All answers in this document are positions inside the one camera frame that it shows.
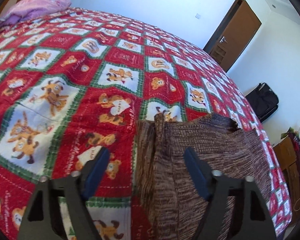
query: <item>doorway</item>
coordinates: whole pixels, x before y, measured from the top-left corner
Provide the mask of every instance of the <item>doorway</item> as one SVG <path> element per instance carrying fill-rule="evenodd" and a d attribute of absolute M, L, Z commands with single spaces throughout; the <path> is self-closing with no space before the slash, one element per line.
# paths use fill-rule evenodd
<path fill-rule="evenodd" d="M 227 72 L 260 26 L 246 0 L 235 0 L 203 50 Z"/>

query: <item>wooden furniture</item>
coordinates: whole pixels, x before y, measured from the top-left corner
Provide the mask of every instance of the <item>wooden furniture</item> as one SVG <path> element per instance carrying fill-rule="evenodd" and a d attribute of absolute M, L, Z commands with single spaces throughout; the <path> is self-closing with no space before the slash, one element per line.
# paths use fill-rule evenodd
<path fill-rule="evenodd" d="M 300 165 L 300 163 L 297 163 L 296 152 L 293 148 L 292 141 L 288 136 L 274 146 L 273 150 L 288 185 L 292 206 L 291 224 L 294 224 L 300 218 L 300 210 L 295 211 L 295 209 L 297 210 L 300 208 L 300 174 L 298 172 L 298 165 Z"/>

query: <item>metal screw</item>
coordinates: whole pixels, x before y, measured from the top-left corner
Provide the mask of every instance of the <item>metal screw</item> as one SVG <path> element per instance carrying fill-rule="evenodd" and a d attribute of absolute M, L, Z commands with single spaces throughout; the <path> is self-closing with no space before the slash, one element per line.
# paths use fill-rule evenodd
<path fill-rule="evenodd" d="M 254 182 L 254 177 L 252 177 L 252 176 L 246 176 L 245 179 L 247 182 Z"/>
<path fill-rule="evenodd" d="M 71 172 L 72 177 L 78 177 L 78 176 L 80 176 L 80 174 L 81 174 L 80 171 L 72 171 Z"/>
<path fill-rule="evenodd" d="M 48 180 L 47 176 L 41 176 L 39 179 L 40 182 L 46 182 L 47 180 Z"/>
<path fill-rule="evenodd" d="M 213 175 L 213 176 L 216 176 L 216 177 L 221 177 L 221 176 L 222 176 L 222 172 L 221 172 L 221 171 L 218 171 L 218 170 L 213 170 L 213 171 L 212 171 L 212 175 Z"/>

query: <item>door frame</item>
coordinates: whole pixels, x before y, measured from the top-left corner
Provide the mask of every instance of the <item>door frame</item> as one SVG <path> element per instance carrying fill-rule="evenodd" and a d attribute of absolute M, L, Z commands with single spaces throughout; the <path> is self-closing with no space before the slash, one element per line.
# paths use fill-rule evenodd
<path fill-rule="evenodd" d="M 236 4 L 238 4 L 240 2 L 242 3 L 243 1 L 244 0 L 235 0 L 234 3 L 231 5 L 230 9 L 228 10 L 227 14 L 222 19 L 222 21 L 219 24 L 218 28 L 215 30 L 215 32 L 213 33 L 213 35 L 210 37 L 210 39 L 208 40 L 207 44 L 204 46 L 203 50 L 206 53 L 210 54 L 212 52 L 212 50 L 214 48 L 214 45 L 216 43 L 216 40 L 219 38 L 218 33 L 220 33 L 220 31 L 222 33 L 224 31 L 224 29 L 227 27 L 227 25 L 230 22 L 230 20 L 232 19 L 233 15 L 235 14 L 234 9 L 235 9 Z"/>

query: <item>red quilt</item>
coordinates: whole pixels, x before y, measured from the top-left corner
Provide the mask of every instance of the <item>red quilt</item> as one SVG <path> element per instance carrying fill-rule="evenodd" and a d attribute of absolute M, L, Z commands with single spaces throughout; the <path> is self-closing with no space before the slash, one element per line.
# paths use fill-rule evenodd
<path fill-rule="evenodd" d="M 104 239 L 151 239 L 134 194 L 135 121 L 190 121 L 216 112 L 264 146 L 277 234 L 291 220 L 287 185 L 266 132 L 242 93 L 198 47 L 155 26 L 71 8 L 0 33 L 0 228 L 16 239 L 42 175 L 80 170 L 101 146 L 111 161 L 87 202 Z M 66 232 L 74 232 L 61 199 Z M 108 236 L 104 227 L 117 234 Z"/>

